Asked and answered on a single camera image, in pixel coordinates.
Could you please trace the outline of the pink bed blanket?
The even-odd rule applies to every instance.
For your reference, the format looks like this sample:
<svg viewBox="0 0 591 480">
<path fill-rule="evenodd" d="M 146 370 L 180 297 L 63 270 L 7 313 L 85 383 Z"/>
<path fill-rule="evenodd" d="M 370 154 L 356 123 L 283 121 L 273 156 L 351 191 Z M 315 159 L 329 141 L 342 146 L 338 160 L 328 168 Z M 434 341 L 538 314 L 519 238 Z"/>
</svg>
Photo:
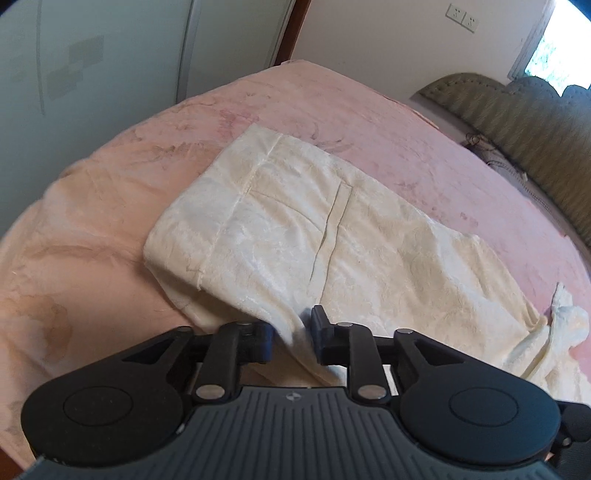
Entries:
<svg viewBox="0 0 591 480">
<path fill-rule="evenodd" d="M 44 382 L 186 323 L 143 262 L 162 212 L 257 124 L 353 164 L 489 249 L 539 311 L 590 280 L 574 243 L 482 161 L 411 107 L 305 61 L 190 98 L 66 169 L 1 242 L 1 447 L 33 455 L 20 426 Z"/>
</svg>

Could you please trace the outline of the window with bright light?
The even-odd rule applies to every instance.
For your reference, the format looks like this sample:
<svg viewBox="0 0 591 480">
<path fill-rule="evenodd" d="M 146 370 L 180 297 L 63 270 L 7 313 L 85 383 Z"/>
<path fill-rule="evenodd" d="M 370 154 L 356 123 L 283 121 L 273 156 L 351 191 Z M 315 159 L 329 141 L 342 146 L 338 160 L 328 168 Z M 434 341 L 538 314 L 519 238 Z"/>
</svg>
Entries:
<svg viewBox="0 0 591 480">
<path fill-rule="evenodd" d="M 559 95 L 567 87 L 590 89 L 590 2 L 546 1 L 508 78 L 538 77 Z"/>
</svg>

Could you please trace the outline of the brown wooden wardrobe frame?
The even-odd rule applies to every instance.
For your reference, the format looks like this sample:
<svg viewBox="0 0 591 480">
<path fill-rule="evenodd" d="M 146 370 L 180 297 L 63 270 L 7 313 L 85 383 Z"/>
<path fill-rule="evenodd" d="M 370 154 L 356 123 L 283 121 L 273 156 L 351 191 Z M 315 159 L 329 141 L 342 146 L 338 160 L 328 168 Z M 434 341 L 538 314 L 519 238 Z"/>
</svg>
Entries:
<svg viewBox="0 0 591 480">
<path fill-rule="evenodd" d="M 293 56 L 298 35 L 301 33 L 301 28 L 303 28 L 304 19 L 308 14 L 310 6 L 311 0 L 294 1 L 290 17 L 288 17 L 286 29 L 283 32 L 283 38 L 281 38 L 280 46 L 276 53 L 274 65 L 279 66 L 280 64 L 283 64 L 283 62 L 290 60 Z"/>
</svg>

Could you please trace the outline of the white wall socket plate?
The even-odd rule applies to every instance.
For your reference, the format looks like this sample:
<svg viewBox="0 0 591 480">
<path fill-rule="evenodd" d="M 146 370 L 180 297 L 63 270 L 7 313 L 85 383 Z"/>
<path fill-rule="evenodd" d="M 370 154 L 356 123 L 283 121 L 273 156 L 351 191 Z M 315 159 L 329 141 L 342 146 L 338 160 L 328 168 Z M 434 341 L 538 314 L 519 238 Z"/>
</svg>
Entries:
<svg viewBox="0 0 591 480">
<path fill-rule="evenodd" d="M 456 5 L 450 4 L 445 16 L 448 19 L 458 23 L 471 33 L 475 33 L 478 29 L 479 20 Z"/>
</svg>

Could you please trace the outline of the green striped headboard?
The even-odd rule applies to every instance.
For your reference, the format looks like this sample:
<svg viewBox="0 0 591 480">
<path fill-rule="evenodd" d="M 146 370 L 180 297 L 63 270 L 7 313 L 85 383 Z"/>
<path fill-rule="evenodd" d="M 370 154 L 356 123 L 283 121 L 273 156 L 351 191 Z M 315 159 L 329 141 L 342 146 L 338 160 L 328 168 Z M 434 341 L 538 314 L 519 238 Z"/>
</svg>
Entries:
<svg viewBox="0 0 591 480">
<path fill-rule="evenodd" d="M 590 90 L 559 94 L 528 76 L 503 85 L 475 73 L 443 77 L 419 91 L 476 131 L 524 171 L 590 242 Z"/>
</svg>

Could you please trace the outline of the cream white pants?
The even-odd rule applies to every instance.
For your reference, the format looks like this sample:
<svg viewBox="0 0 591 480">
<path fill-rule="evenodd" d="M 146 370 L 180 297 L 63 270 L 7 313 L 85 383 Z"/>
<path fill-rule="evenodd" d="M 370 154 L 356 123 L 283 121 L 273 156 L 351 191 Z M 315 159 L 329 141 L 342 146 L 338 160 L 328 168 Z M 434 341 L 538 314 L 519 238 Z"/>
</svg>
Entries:
<svg viewBox="0 0 591 480">
<path fill-rule="evenodd" d="M 290 354 L 270 373 L 283 384 L 321 367 L 304 321 L 329 319 L 389 336 L 417 330 L 528 380 L 554 398 L 590 400 L 571 350 L 589 316 L 558 284 L 548 314 L 526 298 L 496 253 L 348 162 L 310 143 L 253 125 L 160 216 L 145 264 L 170 301 L 205 332 L 257 318 Z"/>
</svg>

